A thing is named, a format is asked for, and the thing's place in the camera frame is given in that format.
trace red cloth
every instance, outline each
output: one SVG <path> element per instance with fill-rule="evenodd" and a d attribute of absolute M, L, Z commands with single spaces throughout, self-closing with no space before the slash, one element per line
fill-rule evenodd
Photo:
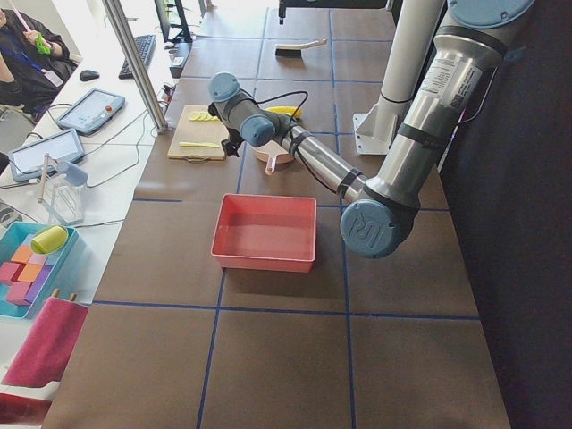
<path fill-rule="evenodd" d="M 59 382 L 87 313 L 75 302 L 48 298 L 2 384 L 44 387 Z"/>

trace wooden cutting board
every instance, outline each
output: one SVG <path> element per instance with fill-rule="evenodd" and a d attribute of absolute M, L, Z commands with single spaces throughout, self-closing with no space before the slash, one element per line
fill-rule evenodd
<path fill-rule="evenodd" d="M 167 156 L 173 159 L 209 159 L 223 160 L 224 153 L 221 141 L 228 138 L 226 127 L 218 120 L 201 120 L 206 117 L 208 107 L 205 105 L 185 105 L 172 136 Z M 181 143 L 214 143 L 216 147 L 181 147 Z"/>

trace computer mouse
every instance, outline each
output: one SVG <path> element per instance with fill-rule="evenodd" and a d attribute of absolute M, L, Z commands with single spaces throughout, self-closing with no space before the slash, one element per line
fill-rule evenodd
<path fill-rule="evenodd" d="M 82 82 L 87 82 L 88 80 L 97 79 L 99 77 L 99 73 L 94 70 L 84 70 L 80 73 L 80 80 Z"/>

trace blue basket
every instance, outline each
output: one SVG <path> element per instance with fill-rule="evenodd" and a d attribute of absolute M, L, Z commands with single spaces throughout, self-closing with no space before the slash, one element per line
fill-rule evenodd
<path fill-rule="evenodd" d="M 10 261 L 16 249 L 30 235 L 51 226 L 40 223 L 12 223 L 0 239 L 0 264 Z M 11 318 L 32 318 L 44 305 L 55 288 L 60 290 L 62 297 L 69 297 L 79 274 L 80 260 L 84 257 L 86 245 L 77 231 L 64 227 L 68 231 L 68 240 L 57 250 L 55 263 L 44 282 L 44 286 L 29 306 L 15 306 L 6 302 L 5 297 L 9 286 L 0 283 L 0 316 Z"/>

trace tablet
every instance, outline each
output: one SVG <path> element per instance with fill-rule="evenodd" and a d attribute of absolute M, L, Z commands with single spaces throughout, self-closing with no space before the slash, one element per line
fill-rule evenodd
<path fill-rule="evenodd" d="M 63 130 L 74 128 L 81 136 L 89 136 L 112 119 L 124 103 L 125 97 L 93 88 L 57 118 L 55 123 Z"/>
<path fill-rule="evenodd" d="M 58 161 L 77 163 L 83 158 L 85 151 L 75 129 L 58 132 L 46 139 L 18 147 L 8 152 L 14 180 L 27 181 L 40 177 L 45 154 Z M 54 170 L 54 167 L 48 167 L 48 172 Z"/>

